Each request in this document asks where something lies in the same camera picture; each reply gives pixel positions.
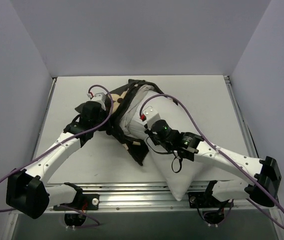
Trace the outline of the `black pillowcase with beige flowers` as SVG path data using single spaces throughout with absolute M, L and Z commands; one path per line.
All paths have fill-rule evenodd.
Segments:
M 164 92 L 153 82 L 139 79 L 129 79 L 128 83 L 106 93 L 106 119 L 96 127 L 83 127 L 79 124 L 79 113 L 69 125 L 69 130 L 76 138 L 80 139 L 81 146 L 92 139 L 96 128 L 100 132 L 106 132 L 119 141 L 140 165 L 143 165 L 149 149 L 143 140 L 138 139 L 128 132 L 124 121 L 134 116 L 135 111 L 144 98 L 147 91 L 154 91 L 157 94 Z

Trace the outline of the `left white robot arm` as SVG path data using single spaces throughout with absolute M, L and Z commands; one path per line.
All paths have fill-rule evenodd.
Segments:
M 84 103 L 82 111 L 60 134 L 55 143 L 38 160 L 15 170 L 8 177 L 6 204 L 32 219 L 39 218 L 47 208 L 62 205 L 76 210 L 82 206 L 84 194 L 79 186 L 65 182 L 47 186 L 56 170 L 76 151 L 81 149 L 108 117 L 103 100 Z

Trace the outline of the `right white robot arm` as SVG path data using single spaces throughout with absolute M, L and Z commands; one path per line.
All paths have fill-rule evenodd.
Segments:
M 222 169 L 240 178 L 239 183 L 213 181 L 204 193 L 204 202 L 216 206 L 236 198 L 249 198 L 264 207 L 274 207 L 282 180 L 277 161 L 248 157 L 218 146 L 211 146 L 198 134 L 179 132 L 163 119 L 145 124 L 145 133 L 155 146 L 161 146 L 166 155 L 173 155 L 181 165 L 183 160 L 203 163 Z

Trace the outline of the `aluminium rail frame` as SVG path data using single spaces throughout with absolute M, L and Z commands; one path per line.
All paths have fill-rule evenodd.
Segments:
M 128 132 L 149 149 L 143 165 L 113 136 L 95 131 L 93 138 L 56 170 L 47 186 L 72 183 L 82 188 L 83 194 L 99 194 L 99 209 L 66 207 L 56 211 L 52 206 L 38 219 L 47 214 L 63 217 L 67 224 L 61 229 L 60 239 L 71 233 L 76 237 L 88 234 L 93 239 L 276 239 L 271 216 L 263 214 L 274 207 L 243 197 L 218 201 L 209 193 L 214 180 L 236 184 L 239 177 L 186 159 L 179 164 L 144 133 L 140 117 L 152 106 L 174 130 L 200 135 L 213 147 L 259 158 L 246 149 L 249 140 L 242 136 L 238 109 L 223 75 L 59 76 L 49 95 L 35 160 L 26 166 L 50 149 L 78 115 L 75 108 L 89 101 L 90 87 L 94 95 L 110 94 L 129 79 L 155 83 L 164 92 L 147 91 L 134 116 L 124 121 Z M 204 192 L 209 206 L 190 208 L 189 192 Z

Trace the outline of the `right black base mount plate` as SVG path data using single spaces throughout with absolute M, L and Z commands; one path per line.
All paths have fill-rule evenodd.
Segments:
M 197 207 L 207 208 L 209 206 L 203 191 L 189 192 L 188 199 L 189 199 L 189 207 L 191 209 L 195 209 Z

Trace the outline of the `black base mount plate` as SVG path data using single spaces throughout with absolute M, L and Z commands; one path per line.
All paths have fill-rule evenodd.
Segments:
M 79 211 L 96 211 L 99 209 L 99 194 L 81 194 L 76 196 L 71 203 L 63 203 L 53 207 L 54 211 L 65 211 L 66 207 L 76 209 Z
M 195 209 L 197 207 L 207 208 L 209 206 L 203 191 L 189 192 L 188 199 L 189 199 L 189 207 L 191 209 Z

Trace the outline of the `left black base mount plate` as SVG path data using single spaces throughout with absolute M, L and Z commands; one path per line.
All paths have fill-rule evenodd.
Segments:
M 76 196 L 71 203 L 63 203 L 53 207 L 54 211 L 65 211 L 66 207 L 76 209 L 79 211 L 96 211 L 99 209 L 99 194 L 81 194 Z

